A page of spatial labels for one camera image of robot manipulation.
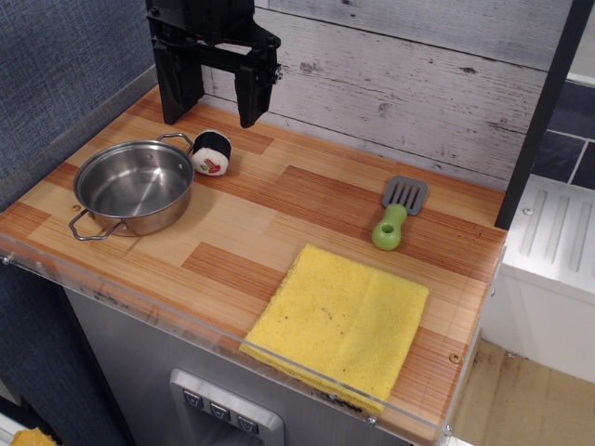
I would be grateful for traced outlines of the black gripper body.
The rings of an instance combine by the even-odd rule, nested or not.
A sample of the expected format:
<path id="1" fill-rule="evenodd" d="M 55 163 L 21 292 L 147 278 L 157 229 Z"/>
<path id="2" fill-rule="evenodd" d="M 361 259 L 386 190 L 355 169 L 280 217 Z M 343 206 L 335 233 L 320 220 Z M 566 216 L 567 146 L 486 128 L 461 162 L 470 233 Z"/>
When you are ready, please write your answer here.
<path id="1" fill-rule="evenodd" d="M 201 65 L 238 73 L 256 72 L 260 84 L 275 84 L 281 65 L 279 37 L 256 24 L 253 1 L 149 1 L 154 46 Z"/>

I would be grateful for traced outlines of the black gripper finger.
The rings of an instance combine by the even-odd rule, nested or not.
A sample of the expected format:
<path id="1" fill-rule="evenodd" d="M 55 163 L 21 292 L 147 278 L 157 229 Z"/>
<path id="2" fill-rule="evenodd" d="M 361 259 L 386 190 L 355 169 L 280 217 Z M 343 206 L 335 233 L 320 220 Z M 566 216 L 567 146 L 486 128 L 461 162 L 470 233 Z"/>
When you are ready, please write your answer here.
<path id="1" fill-rule="evenodd" d="M 153 42 L 163 114 L 185 114 L 205 94 L 202 65 L 185 48 Z"/>
<path id="2" fill-rule="evenodd" d="M 241 66 L 234 76 L 238 113 L 242 128 L 255 124 L 268 111 L 274 72 L 254 67 Z"/>

